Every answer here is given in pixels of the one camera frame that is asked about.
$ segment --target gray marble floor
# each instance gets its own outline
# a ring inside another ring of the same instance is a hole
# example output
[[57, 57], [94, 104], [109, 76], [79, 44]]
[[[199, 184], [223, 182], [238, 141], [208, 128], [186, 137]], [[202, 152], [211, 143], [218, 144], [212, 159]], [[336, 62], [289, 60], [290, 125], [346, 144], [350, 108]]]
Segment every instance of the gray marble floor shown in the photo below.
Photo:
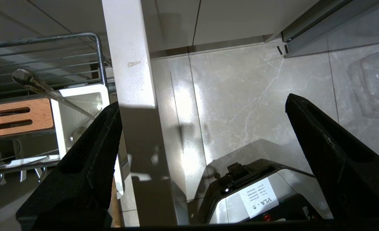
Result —
[[[277, 46], [283, 47], [276, 41], [151, 60], [154, 78], [155, 68], [171, 75], [192, 224], [205, 213], [199, 208], [210, 197], [209, 184], [230, 164], [265, 158], [311, 172], [285, 113], [290, 93], [309, 99], [379, 154], [379, 118], [363, 116], [348, 75], [352, 63], [379, 45], [294, 58], [284, 58]], [[122, 207], [125, 217], [134, 213], [127, 201]]]
[[365, 101], [360, 100], [360, 89], [355, 78], [355, 75], [362, 71], [358, 62], [364, 57], [377, 52], [379, 52], [379, 44], [335, 51], [331, 52], [329, 56], [336, 92], [339, 123], [379, 154], [379, 114], [374, 116], [366, 114], [365, 109], [362, 111], [361, 106], [365, 104]]

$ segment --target red button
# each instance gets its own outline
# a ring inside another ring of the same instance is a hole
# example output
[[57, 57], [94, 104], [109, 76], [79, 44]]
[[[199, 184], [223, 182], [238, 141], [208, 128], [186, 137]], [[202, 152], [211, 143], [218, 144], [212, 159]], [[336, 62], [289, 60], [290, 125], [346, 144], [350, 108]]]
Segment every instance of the red button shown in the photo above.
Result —
[[266, 222], [269, 222], [269, 221], [272, 221], [272, 217], [269, 214], [265, 214], [264, 217], [263, 217], [263, 220], [266, 221]]

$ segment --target dish rack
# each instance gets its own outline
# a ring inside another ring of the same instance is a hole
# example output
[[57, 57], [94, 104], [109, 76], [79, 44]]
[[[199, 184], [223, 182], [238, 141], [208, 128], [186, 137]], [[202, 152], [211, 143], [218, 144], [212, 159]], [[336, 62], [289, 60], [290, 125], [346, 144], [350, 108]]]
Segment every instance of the dish rack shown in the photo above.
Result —
[[[106, 67], [111, 66], [103, 54], [100, 37], [93, 32], [0, 42], [0, 104], [44, 98], [13, 82], [11, 74], [18, 68], [31, 70], [55, 90], [93, 84], [102, 84], [108, 89]], [[41, 182], [47, 168], [60, 161], [59, 148], [24, 156], [21, 141], [55, 133], [53, 127], [1, 136], [0, 186], [6, 184], [5, 174], [20, 172], [22, 182], [27, 171], [33, 169]], [[10, 147], [9, 151], [3, 150], [5, 146]]]

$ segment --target floor tile grout line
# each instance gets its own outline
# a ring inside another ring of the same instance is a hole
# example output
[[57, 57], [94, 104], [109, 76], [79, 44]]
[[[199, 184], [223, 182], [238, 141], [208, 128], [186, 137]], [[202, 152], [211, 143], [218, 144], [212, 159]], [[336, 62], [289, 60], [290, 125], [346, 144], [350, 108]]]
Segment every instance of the floor tile grout line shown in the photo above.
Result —
[[195, 201], [195, 200], [206, 199], [206, 198], [211, 198], [211, 197], [212, 197], [212, 196], [197, 197], [197, 198], [194, 198], [194, 199], [192, 199], [192, 200], [187, 200], [187, 203], [188, 203], [188, 202]]
[[131, 212], [131, 211], [137, 211], [137, 209], [129, 209], [129, 210], [126, 210], [126, 211], [122, 210], [122, 212]]
[[340, 124], [339, 123], [339, 112], [338, 112], [338, 100], [336, 99], [335, 84], [333, 82], [332, 64], [331, 64], [331, 57], [329, 55], [329, 51], [328, 51], [328, 60], [329, 60], [329, 69], [331, 72], [331, 79], [332, 79], [333, 96], [335, 98], [336, 117], [338, 117], [338, 124]]
[[197, 108], [199, 130], [201, 132], [201, 142], [202, 142], [202, 150], [204, 151], [205, 169], [207, 170], [208, 183], [210, 185], [211, 184], [211, 182], [210, 182], [210, 173], [208, 172], [207, 158], [205, 156], [204, 135], [202, 134], [201, 120], [199, 118], [198, 101], [197, 101], [197, 94], [195, 94], [194, 75], [192, 74], [192, 64], [191, 64], [190, 54], [188, 54], [188, 62], [189, 62], [189, 68], [190, 68], [189, 71], [191, 72], [192, 88], [194, 89], [195, 107]]

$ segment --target wooden cutting board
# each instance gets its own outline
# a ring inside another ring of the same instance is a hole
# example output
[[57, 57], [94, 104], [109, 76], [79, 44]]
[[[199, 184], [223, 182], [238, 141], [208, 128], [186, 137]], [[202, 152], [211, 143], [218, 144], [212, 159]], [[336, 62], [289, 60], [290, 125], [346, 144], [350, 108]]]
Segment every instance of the wooden cutting board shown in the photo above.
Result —
[[0, 104], [0, 137], [54, 127], [49, 98]]

